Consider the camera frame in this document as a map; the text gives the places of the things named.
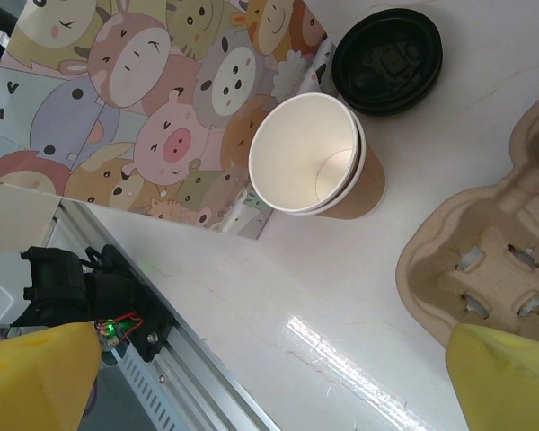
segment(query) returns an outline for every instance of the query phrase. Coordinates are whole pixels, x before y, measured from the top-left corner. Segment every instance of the cup rim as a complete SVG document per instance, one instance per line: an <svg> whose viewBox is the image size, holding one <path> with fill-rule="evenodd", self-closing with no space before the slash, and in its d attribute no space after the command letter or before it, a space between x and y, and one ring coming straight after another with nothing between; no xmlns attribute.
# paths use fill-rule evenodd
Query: cup rim
<svg viewBox="0 0 539 431"><path fill-rule="evenodd" d="M256 185L256 181L255 181L253 172L252 172L252 155L254 153L254 149L255 149L256 145L258 144L258 139L257 138L258 138L258 135L260 133L260 130L263 128L263 123L265 123L266 121L269 121L273 116L276 115L277 112L279 112L280 110L283 110L288 104L295 103L296 101L299 101L301 99L309 99L309 98L322 98L322 99L327 99L329 101L333 101L334 103L336 103L341 108L343 113L346 115L346 117L348 118L349 123L350 123L351 135L352 135L351 160L349 162L348 169L344 173L343 177L340 179L340 181L338 181L338 183L333 188L333 190L325 198L321 199L319 202L316 202L316 203L312 204L309 207L295 208L295 209L283 208L283 207L280 207L280 206L278 206L276 204L271 203L259 191L259 189L258 189L258 187ZM249 170L249 173L250 173L250 181L252 182L253 187L255 188L256 192L258 193L258 196L265 203L267 203L270 207L272 207L274 209L277 209L278 211L281 211L281 212L286 213L286 214L297 214L297 213L306 214L307 211L314 211L316 209L319 209L319 208L323 207L324 204L327 204L332 199L335 199L335 197L340 194L340 189L342 189L344 185L348 184L349 179L351 179L352 174L355 172L355 167L358 164L358 162L360 160L360 157L364 153L363 152L363 147L364 146L361 145L359 141L360 141L360 134L359 134L359 130L358 130L358 120L357 120L356 115L353 113L353 111L348 106L343 104L341 101L339 101L335 97L332 97L332 96L330 96L328 94L323 94L321 92L308 92L308 93L305 93L305 94L299 94L299 95L297 95L295 97L292 97L291 99L288 99L287 101L284 101L280 105L278 105L277 108L274 109L268 115L268 117L266 117L263 120L260 128L258 129L255 136L253 137L252 147L250 149L250 154L249 154L249 157L248 157L248 166L249 166L248 170Z"/></svg>
<svg viewBox="0 0 539 431"><path fill-rule="evenodd" d="M351 112L352 117L354 118L356 122L356 126L358 128L358 133L360 135L360 142L361 142L361 155L359 157L359 163L358 168L355 170L355 174L353 178L351 179L351 182L348 184L348 187L345 188L335 199L333 199L331 202L325 204L322 207L316 208L315 210L308 211L305 213L288 213L292 216L317 216L318 214L321 214L328 209L331 209L338 205L355 187L358 183L359 178L363 174L363 170L365 169L366 165L366 156L367 156L367 139L366 139L366 131L363 129L363 126L361 122L359 122L358 116Z"/></svg>

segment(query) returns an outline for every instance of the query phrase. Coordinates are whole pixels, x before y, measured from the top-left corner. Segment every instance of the cup lid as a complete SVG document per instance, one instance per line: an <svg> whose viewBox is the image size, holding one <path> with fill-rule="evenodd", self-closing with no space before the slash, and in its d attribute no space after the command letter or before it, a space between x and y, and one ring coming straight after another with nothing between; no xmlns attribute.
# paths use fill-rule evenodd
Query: cup lid
<svg viewBox="0 0 539 431"><path fill-rule="evenodd" d="M402 112L433 88L443 65L436 25L410 9L375 13L353 27L333 58L333 82L355 110Z"/></svg>

